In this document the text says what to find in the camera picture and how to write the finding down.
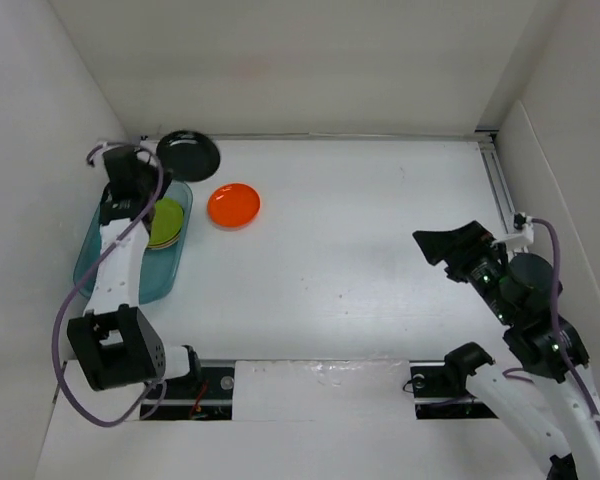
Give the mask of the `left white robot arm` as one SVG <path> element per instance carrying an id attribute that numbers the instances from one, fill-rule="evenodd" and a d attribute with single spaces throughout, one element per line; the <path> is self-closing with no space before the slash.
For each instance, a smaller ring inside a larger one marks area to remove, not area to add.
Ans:
<path id="1" fill-rule="evenodd" d="M 86 273 L 93 289 L 84 313 L 68 322 L 70 345 L 95 391 L 164 381 L 192 396 L 204 382 L 197 353 L 166 345 L 140 308 L 143 258 L 171 179 L 141 146 L 108 146 L 102 159 L 100 253 Z"/>

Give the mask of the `beige plate with drawings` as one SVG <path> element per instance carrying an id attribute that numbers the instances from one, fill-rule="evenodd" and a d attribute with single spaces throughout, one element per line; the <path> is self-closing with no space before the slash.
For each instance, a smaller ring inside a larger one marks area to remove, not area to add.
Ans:
<path id="1" fill-rule="evenodd" d="M 175 238 L 173 238 L 167 242 L 161 243 L 161 244 L 148 245 L 147 250 L 150 250 L 150 251 L 163 250 L 163 249 L 171 247 L 174 244 L 177 244 L 178 240 L 179 240 L 179 238 L 175 237 Z"/>

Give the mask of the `orange plate back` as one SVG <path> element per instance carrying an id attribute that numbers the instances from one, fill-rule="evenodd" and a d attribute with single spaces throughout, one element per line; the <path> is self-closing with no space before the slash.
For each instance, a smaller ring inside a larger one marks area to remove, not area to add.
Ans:
<path id="1" fill-rule="evenodd" d="M 217 226 L 238 229 L 248 225 L 260 211 L 258 192 L 243 183 L 230 183 L 216 189 L 207 202 L 207 215 Z"/>

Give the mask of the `green plate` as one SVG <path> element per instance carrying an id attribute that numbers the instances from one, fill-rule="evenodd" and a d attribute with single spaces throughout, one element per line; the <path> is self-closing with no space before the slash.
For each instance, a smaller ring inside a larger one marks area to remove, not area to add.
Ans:
<path id="1" fill-rule="evenodd" d="M 151 224 L 148 245 L 167 242 L 179 238 L 184 223 L 184 210 L 172 198 L 163 198 L 155 205 L 155 215 Z"/>

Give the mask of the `black plate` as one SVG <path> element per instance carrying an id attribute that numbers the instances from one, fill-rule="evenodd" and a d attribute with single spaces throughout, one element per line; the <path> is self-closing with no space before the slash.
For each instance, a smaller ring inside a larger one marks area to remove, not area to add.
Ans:
<path id="1" fill-rule="evenodd" d="M 156 154 L 175 181 L 200 182 L 219 169 L 221 157 L 216 144 L 203 133 L 178 130 L 162 137 Z"/>

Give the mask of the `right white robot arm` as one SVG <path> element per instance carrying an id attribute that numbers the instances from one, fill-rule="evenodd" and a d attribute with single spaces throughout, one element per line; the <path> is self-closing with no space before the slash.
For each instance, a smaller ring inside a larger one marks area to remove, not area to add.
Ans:
<path id="1" fill-rule="evenodd" d="M 600 397 L 590 356 L 558 308 L 561 249 L 553 225 L 518 213 L 514 234 L 497 239 L 472 221 L 449 231 L 416 231 L 426 261 L 470 285 L 505 326 L 504 343 L 551 409 L 546 417 L 509 373 L 469 342 L 432 363 L 415 361 L 404 388 L 421 418 L 459 417 L 482 405 L 525 447 L 548 479 L 600 479 Z"/>

